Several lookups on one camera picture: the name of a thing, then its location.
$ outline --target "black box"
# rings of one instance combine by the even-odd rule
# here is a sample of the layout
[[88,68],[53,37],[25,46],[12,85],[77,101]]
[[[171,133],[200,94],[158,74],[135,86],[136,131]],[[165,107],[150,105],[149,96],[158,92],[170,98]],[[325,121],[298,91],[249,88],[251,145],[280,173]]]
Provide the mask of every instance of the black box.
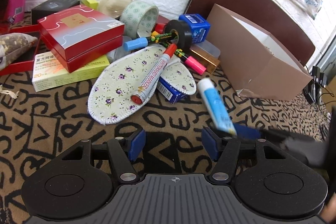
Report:
[[47,0],[31,10],[31,24],[48,15],[79,5],[79,0]]

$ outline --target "pink marker cap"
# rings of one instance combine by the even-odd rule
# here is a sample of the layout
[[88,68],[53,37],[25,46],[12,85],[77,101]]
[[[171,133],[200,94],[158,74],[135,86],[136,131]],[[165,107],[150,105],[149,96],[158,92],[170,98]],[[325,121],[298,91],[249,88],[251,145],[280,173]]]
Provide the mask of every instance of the pink marker cap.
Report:
[[198,62],[192,56],[189,56],[188,59],[184,62],[189,68],[193,69],[199,75],[202,75],[206,71],[206,67],[204,67],[200,62]]

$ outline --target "floral insole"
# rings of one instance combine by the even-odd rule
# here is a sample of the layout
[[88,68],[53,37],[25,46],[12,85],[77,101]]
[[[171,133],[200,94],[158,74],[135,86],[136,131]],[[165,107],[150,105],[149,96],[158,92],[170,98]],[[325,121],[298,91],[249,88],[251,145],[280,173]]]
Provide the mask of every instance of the floral insole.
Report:
[[[101,124],[122,121],[144,106],[153,96],[157,86],[154,84],[142,105],[130,100],[131,94],[155,65],[165,47],[154,45],[127,55],[103,70],[93,85],[88,98],[89,114]],[[161,77],[176,90],[192,95],[196,84],[189,70],[175,55],[164,68]]]

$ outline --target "brown headboard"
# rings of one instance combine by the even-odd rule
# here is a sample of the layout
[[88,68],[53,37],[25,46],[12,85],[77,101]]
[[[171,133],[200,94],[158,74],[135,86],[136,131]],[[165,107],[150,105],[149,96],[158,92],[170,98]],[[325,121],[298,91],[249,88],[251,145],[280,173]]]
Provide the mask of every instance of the brown headboard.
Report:
[[272,0],[189,0],[185,13],[198,13],[207,18],[217,3],[253,21],[271,32],[305,65],[315,46],[305,32]]

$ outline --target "blue marker cap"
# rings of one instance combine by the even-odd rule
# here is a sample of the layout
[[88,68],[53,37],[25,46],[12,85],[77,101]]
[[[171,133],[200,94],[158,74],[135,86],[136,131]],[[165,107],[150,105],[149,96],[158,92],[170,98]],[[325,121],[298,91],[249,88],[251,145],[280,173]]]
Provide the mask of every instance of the blue marker cap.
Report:
[[138,48],[147,47],[147,45],[148,45],[147,38],[141,37],[131,41],[124,42],[124,50],[125,51],[136,50]]

